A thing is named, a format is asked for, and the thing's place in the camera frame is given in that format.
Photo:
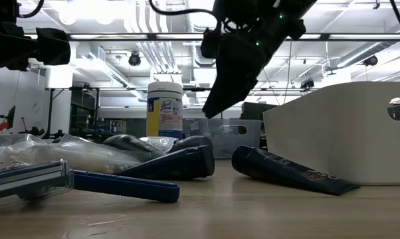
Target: clear plastic bin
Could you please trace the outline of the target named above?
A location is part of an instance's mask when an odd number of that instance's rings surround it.
[[[259,147],[260,120],[199,119],[190,125],[191,135],[204,135],[213,143],[216,159],[230,159],[240,145]]]

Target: white lid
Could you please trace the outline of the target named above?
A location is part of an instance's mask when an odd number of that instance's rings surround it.
[[[169,90],[173,92],[183,93],[182,85],[175,82],[152,82],[148,85],[148,92],[156,90]]]

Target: lysol wipes container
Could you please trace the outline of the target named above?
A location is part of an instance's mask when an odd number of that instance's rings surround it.
[[[182,85],[153,82],[148,85],[147,136],[182,138]]]

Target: plastic bag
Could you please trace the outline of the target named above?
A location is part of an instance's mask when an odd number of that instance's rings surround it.
[[[168,153],[172,149],[173,144],[179,141],[174,137],[157,137],[157,136],[142,137],[140,139],[165,153]]]
[[[31,134],[0,135],[0,163],[10,163],[18,155],[35,145],[47,145],[45,141]]]
[[[150,153],[121,151],[66,134],[60,143],[35,145],[13,156],[13,159],[31,165],[64,159],[71,169],[115,174],[150,157]]]

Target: table surface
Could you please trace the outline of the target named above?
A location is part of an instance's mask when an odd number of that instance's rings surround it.
[[[72,191],[0,207],[0,238],[400,238],[400,187],[333,197],[252,180],[218,161],[162,204]]]

